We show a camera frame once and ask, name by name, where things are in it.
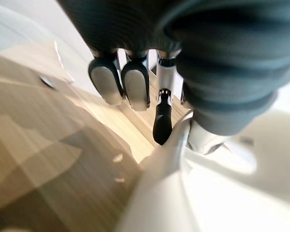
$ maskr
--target robotic hand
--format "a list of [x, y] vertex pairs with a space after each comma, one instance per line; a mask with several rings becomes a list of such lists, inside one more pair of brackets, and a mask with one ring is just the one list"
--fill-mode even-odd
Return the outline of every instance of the robotic hand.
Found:
[[[153, 135], [172, 131], [174, 73], [193, 108], [188, 144], [215, 150], [266, 111], [290, 81], [290, 0], [58, 0], [95, 59], [88, 73], [105, 101], [149, 107], [147, 53], [158, 50]], [[127, 65], [117, 69], [117, 49]]]

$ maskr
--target wooden table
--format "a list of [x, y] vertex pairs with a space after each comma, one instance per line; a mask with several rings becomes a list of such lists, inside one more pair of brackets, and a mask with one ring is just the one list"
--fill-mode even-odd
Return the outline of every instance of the wooden table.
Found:
[[112, 231], [156, 146], [154, 86], [136, 113], [49, 79], [0, 58], [0, 232]]

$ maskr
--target wooden floor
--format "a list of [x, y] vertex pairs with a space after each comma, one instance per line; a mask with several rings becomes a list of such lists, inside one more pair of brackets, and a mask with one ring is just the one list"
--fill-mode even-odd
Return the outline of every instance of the wooden floor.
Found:
[[136, 113], [50, 79], [0, 58], [0, 232], [112, 231], [156, 146], [154, 91]]

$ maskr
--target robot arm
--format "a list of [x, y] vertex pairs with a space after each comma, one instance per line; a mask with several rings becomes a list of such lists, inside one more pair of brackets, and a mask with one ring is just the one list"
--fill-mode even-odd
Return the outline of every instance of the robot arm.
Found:
[[[290, 0], [58, 1], [95, 57], [89, 76], [109, 104], [127, 97], [135, 110], [149, 107], [147, 51], [158, 50], [160, 144], [172, 130], [175, 65], [193, 107], [189, 144], [203, 154], [266, 111], [290, 81]], [[129, 61], [123, 86], [118, 48]]]

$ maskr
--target light wood surface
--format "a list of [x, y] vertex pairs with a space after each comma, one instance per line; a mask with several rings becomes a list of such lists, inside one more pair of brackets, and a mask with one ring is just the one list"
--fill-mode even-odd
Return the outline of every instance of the light wood surface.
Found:
[[155, 100], [136, 113], [50, 80], [0, 58], [0, 232], [112, 231], [156, 146]]

